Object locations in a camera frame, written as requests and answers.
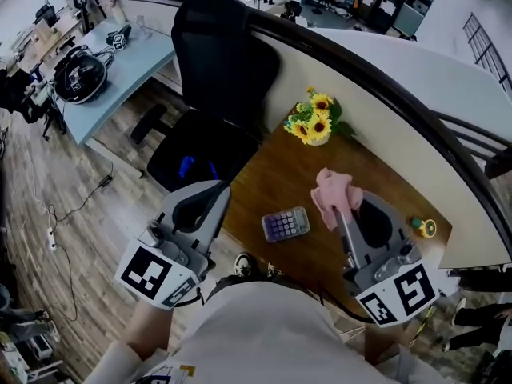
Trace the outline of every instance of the curved partition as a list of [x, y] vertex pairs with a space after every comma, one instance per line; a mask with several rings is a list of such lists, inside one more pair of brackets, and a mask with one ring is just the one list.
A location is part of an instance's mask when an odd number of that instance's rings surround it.
[[[149, 28], [170, 34], [176, 10], [185, 0], [121, 1], [128, 19], [143, 14]], [[512, 226], [504, 207], [482, 170], [435, 113], [347, 48], [292, 22], [248, 10], [254, 34], [282, 58], [282, 70], [267, 97], [269, 130], [278, 127], [296, 101], [305, 99], [306, 86], [334, 94], [360, 143], [452, 225], [441, 267], [512, 261]], [[179, 91], [178, 77], [173, 84]]]

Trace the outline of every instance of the wooden floor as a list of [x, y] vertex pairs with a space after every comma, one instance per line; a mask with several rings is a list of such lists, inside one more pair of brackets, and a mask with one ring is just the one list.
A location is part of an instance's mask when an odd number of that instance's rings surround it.
[[[130, 140], [130, 132], [155, 103], [167, 106], [169, 112], [165, 119], [168, 123], [172, 124], [179, 117], [179, 112], [158, 84], [148, 82], [104, 125], [97, 139], [132, 165], [144, 169], [162, 136], [153, 131], [140, 146], [135, 146]], [[50, 252], [46, 237], [48, 214], [38, 199], [44, 206], [54, 204], [61, 217], [82, 204], [88, 193], [109, 173], [110, 163], [94, 151], [76, 146], [69, 134], [61, 136], [55, 129], [50, 129], [50, 140], [45, 142], [41, 137], [42, 122], [27, 125], [21, 115], [12, 118], [0, 110], [0, 126], [10, 127], [6, 154], [1, 162], [5, 183], [5, 201], [2, 203], [6, 207], [6, 245], [12, 261], [18, 266], [21, 301], [31, 309], [49, 311], [62, 336], [62, 342], [55, 347], [57, 356], [65, 361], [75, 381], [80, 382], [108, 345], [119, 337], [133, 311], [136, 300], [114, 283], [113, 275], [128, 241], [140, 235], [146, 222], [158, 212], [167, 192], [149, 175], [135, 179], [114, 170], [114, 180], [107, 188], [97, 191], [82, 210], [58, 225], [56, 241], [69, 254], [78, 303], [78, 320], [70, 322], [65, 315], [73, 317], [74, 307], [66, 255], [62, 249]], [[216, 280], [232, 272], [234, 257], [241, 249], [221, 232], [211, 249], [217, 267], [202, 287], [205, 294]], [[447, 333], [450, 332], [449, 311], [456, 300], [451, 298], [443, 304], [446, 312], [438, 312], [438, 323]], [[474, 303], [478, 302], [480, 299], [475, 298]], [[190, 315], [200, 306], [193, 304], [176, 310], [171, 348], [178, 344]], [[340, 311], [331, 307], [330, 311], [341, 330], [347, 331], [357, 325]], [[411, 336], [416, 328], [417, 325], [411, 323]], [[443, 355], [430, 348], [435, 334], [432, 336], [426, 338], [423, 347], [419, 347], [423, 351], [418, 352], [424, 358], [441, 360], [440, 366], [448, 365], [448, 375], [468, 377], [480, 353], [472, 352], [472, 358], [455, 352]], [[361, 348], [362, 337], [351, 340], [350, 345]]]

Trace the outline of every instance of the power strip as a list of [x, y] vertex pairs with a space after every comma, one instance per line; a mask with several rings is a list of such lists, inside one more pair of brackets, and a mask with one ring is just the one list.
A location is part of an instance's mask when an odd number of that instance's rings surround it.
[[57, 245], [55, 244], [54, 230], [51, 227], [48, 228], [48, 247], [50, 248], [50, 252], [55, 252], [57, 250]]

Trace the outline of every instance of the black office chair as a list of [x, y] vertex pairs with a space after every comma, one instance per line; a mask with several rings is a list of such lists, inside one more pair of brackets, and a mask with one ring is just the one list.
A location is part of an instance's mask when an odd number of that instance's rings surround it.
[[45, 129], [42, 137], [48, 141], [46, 132], [53, 121], [56, 121], [62, 134], [66, 133], [66, 124], [61, 113], [56, 110], [47, 99], [42, 106], [37, 106], [32, 101], [34, 89], [26, 93], [30, 85], [30, 75], [23, 70], [18, 70], [12, 77], [7, 77], [5, 72], [0, 71], [0, 107], [5, 108], [9, 113], [19, 112], [25, 121], [33, 124], [39, 119], [46, 117]]
[[183, 101], [192, 109], [171, 129], [153, 108], [135, 127], [140, 143], [152, 129], [166, 138], [147, 170], [169, 191], [209, 179], [230, 181], [258, 150], [254, 122], [279, 71], [274, 49], [253, 37], [249, 10], [238, 0], [187, 0], [176, 13], [172, 39]]

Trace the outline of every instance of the brown tabletop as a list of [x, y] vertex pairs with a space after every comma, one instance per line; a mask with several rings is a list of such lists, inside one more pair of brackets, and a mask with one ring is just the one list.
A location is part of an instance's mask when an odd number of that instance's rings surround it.
[[[354, 177], [352, 184], [373, 192], [403, 216], [431, 218], [438, 225], [434, 239], [421, 243], [446, 244], [451, 224], [405, 179], [356, 141], [332, 134], [327, 144], [306, 146], [280, 126], [264, 142], [231, 184], [231, 202], [224, 230], [256, 258], [271, 262], [313, 292], [320, 282], [330, 294], [364, 315], [345, 292], [342, 268], [346, 263], [337, 230], [329, 232], [310, 196], [317, 173], [324, 167]], [[262, 216], [304, 206], [310, 220], [308, 234], [268, 243]]]

